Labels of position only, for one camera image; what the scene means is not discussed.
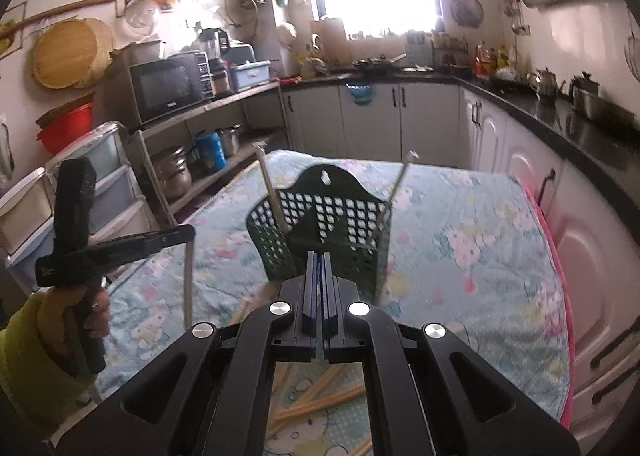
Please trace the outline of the green sleeve left forearm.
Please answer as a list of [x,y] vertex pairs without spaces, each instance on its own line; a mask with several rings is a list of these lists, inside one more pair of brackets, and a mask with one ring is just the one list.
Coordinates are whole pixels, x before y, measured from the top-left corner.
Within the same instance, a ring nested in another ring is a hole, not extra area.
[[70,375],[50,357],[37,325],[44,297],[31,295],[1,331],[1,398],[9,406],[1,432],[14,432],[15,420],[37,440],[50,438],[96,381],[91,374]]

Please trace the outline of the left hand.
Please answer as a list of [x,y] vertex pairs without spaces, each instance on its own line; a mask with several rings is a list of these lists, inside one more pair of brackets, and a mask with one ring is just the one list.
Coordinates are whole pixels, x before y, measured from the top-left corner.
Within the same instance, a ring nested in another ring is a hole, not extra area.
[[37,331],[43,346],[51,356],[70,361],[76,348],[72,337],[80,332],[90,338],[102,339],[111,329],[110,297],[103,288],[86,299],[88,287],[50,288],[36,315]]

